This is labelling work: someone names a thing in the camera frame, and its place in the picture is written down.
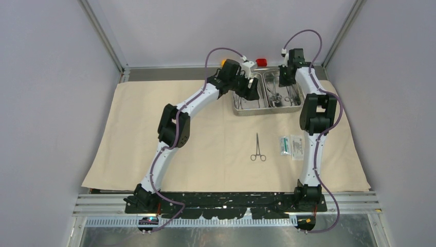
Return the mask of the steel mesh instrument tray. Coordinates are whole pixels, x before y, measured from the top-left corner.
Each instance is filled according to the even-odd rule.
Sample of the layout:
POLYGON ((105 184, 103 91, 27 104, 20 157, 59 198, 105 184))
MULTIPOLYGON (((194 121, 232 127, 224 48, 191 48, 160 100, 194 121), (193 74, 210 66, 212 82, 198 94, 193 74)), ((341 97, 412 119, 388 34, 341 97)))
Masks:
POLYGON ((300 85, 280 87, 277 68, 256 69, 252 75, 258 79, 260 99, 248 101, 232 93, 232 109, 236 116, 294 113, 301 110, 305 96, 300 85))

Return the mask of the steel hemostat clamp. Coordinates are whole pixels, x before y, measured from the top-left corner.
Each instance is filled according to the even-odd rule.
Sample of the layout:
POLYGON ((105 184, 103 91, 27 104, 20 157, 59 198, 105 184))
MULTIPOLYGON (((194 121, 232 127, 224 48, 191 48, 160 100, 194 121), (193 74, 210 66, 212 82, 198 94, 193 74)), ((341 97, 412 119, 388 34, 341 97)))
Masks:
POLYGON ((260 160, 262 162, 266 161, 266 155, 261 153, 260 150, 260 142, 259 142, 259 135, 256 133, 256 152, 254 154, 250 155, 251 161, 260 160))

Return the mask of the green white sterile packet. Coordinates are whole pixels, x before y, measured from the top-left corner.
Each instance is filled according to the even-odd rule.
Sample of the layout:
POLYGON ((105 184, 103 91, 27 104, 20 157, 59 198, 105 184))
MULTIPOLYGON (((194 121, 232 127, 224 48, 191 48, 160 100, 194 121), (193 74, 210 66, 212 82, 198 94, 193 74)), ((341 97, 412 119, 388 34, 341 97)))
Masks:
POLYGON ((280 142, 280 154, 281 155, 291 155, 291 148, 290 148, 290 137, 289 136, 282 136, 279 138, 280 142))

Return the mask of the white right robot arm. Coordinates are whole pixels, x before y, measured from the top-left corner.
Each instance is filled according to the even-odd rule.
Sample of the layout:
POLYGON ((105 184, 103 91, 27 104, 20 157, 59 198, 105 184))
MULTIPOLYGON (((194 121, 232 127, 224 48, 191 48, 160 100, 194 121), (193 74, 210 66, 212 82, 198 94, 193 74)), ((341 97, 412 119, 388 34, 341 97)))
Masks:
POLYGON ((334 125, 337 99, 320 84, 315 71, 304 58, 303 49, 282 49, 283 63, 279 66, 279 86, 301 87, 304 94, 299 117, 304 137, 303 167, 294 189, 293 205, 307 211, 322 199, 320 163, 326 136, 334 125))

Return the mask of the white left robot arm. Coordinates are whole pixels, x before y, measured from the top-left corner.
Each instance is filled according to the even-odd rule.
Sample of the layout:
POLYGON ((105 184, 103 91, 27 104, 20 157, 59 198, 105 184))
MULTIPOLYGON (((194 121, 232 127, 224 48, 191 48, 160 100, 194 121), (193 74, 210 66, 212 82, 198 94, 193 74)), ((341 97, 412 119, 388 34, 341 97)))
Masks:
POLYGON ((183 102, 167 104, 158 125, 158 146, 147 175, 137 184, 133 195, 124 199, 125 212, 155 213, 162 201, 180 207, 185 203, 174 201, 161 194, 161 183, 175 153, 190 137, 190 122, 205 106, 221 98, 230 91, 246 100, 258 100, 258 79, 252 72, 257 67, 253 61, 242 63, 227 59, 215 74, 207 77, 203 87, 183 102))

